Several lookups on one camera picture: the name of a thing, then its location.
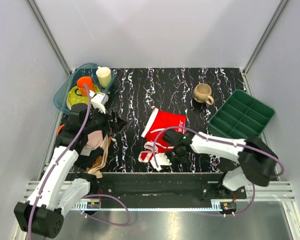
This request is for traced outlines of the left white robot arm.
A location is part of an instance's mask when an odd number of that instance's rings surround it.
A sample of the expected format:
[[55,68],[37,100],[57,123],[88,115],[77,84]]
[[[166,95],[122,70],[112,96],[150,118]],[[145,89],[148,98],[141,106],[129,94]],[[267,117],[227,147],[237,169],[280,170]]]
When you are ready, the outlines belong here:
[[28,234],[37,234],[54,239],[64,223],[64,218],[83,198],[88,201],[80,211],[93,214],[106,197],[98,186],[97,177],[81,172],[65,190],[61,188],[70,168],[78,160],[83,149],[87,149],[88,136],[100,131],[118,133],[127,122],[117,112],[108,114],[91,104],[75,104],[63,126],[59,127],[52,159],[38,185],[24,202],[14,207],[14,215],[20,229]]

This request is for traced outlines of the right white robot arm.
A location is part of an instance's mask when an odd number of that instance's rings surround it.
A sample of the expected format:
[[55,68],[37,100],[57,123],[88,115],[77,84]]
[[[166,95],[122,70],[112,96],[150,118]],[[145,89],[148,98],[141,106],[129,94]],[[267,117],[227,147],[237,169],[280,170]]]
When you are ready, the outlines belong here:
[[178,165],[188,153],[208,154],[238,163],[226,172],[217,185],[218,195],[229,198],[236,190],[249,183],[266,187],[273,176],[278,156],[257,136],[247,139],[230,139],[187,129],[185,133],[168,129],[162,140],[172,148],[155,155],[160,166]]

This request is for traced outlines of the red underwear white trim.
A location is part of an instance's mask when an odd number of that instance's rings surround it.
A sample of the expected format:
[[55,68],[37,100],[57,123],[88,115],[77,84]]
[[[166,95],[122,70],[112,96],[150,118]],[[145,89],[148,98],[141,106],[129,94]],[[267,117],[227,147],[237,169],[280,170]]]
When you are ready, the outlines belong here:
[[158,133],[165,128],[178,126],[178,128],[174,128],[174,130],[183,134],[185,130],[181,127],[185,127],[185,125],[185,115],[170,113],[155,108],[141,134],[141,137],[144,138],[146,142],[144,144],[144,150],[141,151],[138,156],[138,161],[147,164],[151,163],[155,168],[156,163],[153,158],[153,150],[156,154],[161,154],[172,149],[172,147],[162,139],[164,133],[160,135],[154,146],[154,141]]

